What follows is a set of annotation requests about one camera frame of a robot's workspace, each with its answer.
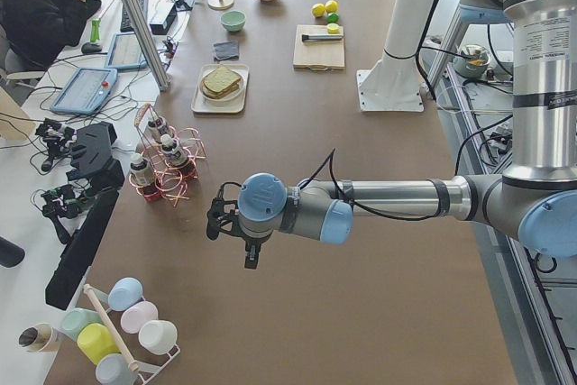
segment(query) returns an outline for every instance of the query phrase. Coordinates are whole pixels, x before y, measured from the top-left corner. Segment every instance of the table top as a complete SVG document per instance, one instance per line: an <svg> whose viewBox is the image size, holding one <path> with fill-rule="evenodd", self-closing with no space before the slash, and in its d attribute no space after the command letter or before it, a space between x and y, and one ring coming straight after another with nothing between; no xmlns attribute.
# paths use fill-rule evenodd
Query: table top
<svg viewBox="0 0 577 385"><path fill-rule="evenodd" d="M206 146L189 200L149 204L125 185L87 277L103 291L137 278L160 319L177 326L182 352L154 383L517 383L467 223L356 217L340 246L275 233L257 270L243 268L240 239L206 238L206 211L223 182L268 171L295 185L333 148L339 179L452 176L432 102L420 114L359 109L355 74L380 59L394 0L337 0L346 66L322 73L294 70L292 57L297 24L322 23L309 9L326 0L234 1L247 15L238 34L196 1L170 91L156 103L177 129L197 128ZM212 44L233 40L236 63L250 69L244 110L193 115ZM84 297L79 304L89 306ZM161 360L122 335L137 359ZM91 383L94 367L67 340L45 383Z"/></svg>

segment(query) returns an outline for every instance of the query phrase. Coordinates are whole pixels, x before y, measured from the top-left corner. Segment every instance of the green fruit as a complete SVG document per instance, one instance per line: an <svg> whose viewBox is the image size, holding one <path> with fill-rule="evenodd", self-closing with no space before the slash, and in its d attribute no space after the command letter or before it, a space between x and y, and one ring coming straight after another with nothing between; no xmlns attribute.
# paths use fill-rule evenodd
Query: green fruit
<svg viewBox="0 0 577 385"><path fill-rule="evenodd" d="M326 22L327 23L336 23L339 21L339 14L337 13L330 13L326 16Z"/></svg>

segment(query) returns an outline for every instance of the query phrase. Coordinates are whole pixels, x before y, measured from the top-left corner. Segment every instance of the blue cup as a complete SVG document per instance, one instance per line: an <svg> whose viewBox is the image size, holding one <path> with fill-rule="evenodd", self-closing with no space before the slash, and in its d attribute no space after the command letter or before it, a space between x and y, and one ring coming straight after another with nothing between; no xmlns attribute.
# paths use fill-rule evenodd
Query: blue cup
<svg viewBox="0 0 577 385"><path fill-rule="evenodd" d="M103 385L133 385L137 377L120 353L105 356L96 366L96 380Z"/></svg>
<svg viewBox="0 0 577 385"><path fill-rule="evenodd" d="M102 324L96 311L85 308L72 308L60 322L60 331L75 342L80 332L90 324Z"/></svg>
<svg viewBox="0 0 577 385"><path fill-rule="evenodd" d="M114 311L125 311L142 299L142 284L133 277L116 282L108 294L108 305Z"/></svg>

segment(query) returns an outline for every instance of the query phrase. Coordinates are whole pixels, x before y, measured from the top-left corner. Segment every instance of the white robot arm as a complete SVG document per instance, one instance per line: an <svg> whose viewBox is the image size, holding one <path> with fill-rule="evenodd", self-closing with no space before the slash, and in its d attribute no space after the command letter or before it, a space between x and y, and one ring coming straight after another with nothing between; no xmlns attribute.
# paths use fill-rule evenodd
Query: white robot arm
<svg viewBox="0 0 577 385"><path fill-rule="evenodd" d="M353 214L369 207L407 220L452 215L542 254L577 254L577 0L462 0L461 7L471 23L515 24L513 160L502 175L286 188L261 173L244 182L238 202L224 202L221 188L208 212L208 236L241 236L245 266L255 268L273 230L341 243ZM225 203L235 210L226 213Z"/></svg>

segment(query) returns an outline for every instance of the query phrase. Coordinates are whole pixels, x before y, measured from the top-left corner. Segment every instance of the person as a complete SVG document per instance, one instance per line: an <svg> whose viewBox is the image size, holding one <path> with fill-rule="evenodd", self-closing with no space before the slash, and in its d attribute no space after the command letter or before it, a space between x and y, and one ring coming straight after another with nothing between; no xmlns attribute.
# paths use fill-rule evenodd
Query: person
<svg viewBox="0 0 577 385"><path fill-rule="evenodd" d="M2 0L0 22L28 70L46 70L62 49L80 42L100 0Z"/></svg>

